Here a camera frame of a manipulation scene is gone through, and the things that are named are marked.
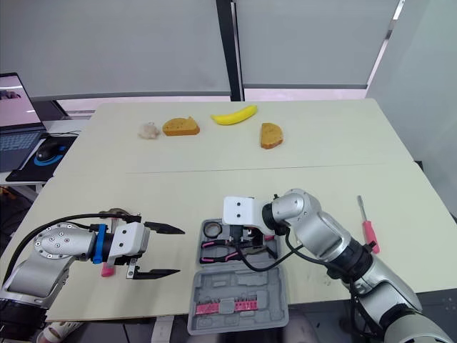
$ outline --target screwdriver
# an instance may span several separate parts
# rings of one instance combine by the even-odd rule
[[[379,248],[379,243],[376,238],[376,234],[374,233],[373,226],[371,225],[371,222],[366,219],[365,208],[363,207],[363,200],[362,200],[361,195],[357,196],[357,201],[358,201],[358,205],[360,207],[360,211],[362,212],[362,218],[363,218],[362,227],[363,227],[363,236],[365,237],[365,243],[370,244],[371,242],[375,242],[376,245],[372,249],[373,249],[373,253],[378,254],[381,249]]]

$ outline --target blue mouse pad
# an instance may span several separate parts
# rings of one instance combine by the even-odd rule
[[[36,154],[30,157],[26,165],[22,169],[13,170],[6,178],[8,182],[19,181],[48,181],[52,178],[54,170],[60,163],[70,146],[75,141],[76,137],[49,137],[42,144],[47,144],[50,141],[60,145],[59,153],[56,153],[47,161],[39,161],[36,159]]]

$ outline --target bread slice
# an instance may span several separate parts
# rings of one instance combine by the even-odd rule
[[[281,127],[272,123],[263,123],[261,130],[260,146],[264,149],[272,149],[283,142]]]
[[[200,128],[191,116],[188,119],[174,118],[168,120],[163,126],[162,131],[167,136],[186,136],[188,134],[198,134]]]

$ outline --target laptop keyboard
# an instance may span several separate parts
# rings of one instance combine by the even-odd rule
[[[0,136],[0,151],[28,149],[39,134],[39,132],[31,132],[30,134]]]

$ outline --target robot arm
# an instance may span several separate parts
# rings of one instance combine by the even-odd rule
[[[130,222],[107,233],[105,224],[89,229],[59,222],[34,237],[29,257],[15,268],[0,290],[0,337],[27,340],[46,319],[46,311],[65,285],[74,261],[94,264],[128,264],[127,279],[158,279],[179,272],[153,269],[140,272],[136,261],[146,251],[151,229],[158,233],[183,234],[166,224]]]
[[[362,246],[319,201],[302,189],[291,189],[271,203],[226,197],[226,224],[257,227],[264,234],[285,234],[289,228],[317,259],[335,266],[327,274],[341,279],[356,297],[360,312],[385,342],[445,342],[451,339],[430,319],[414,291],[377,256]]]

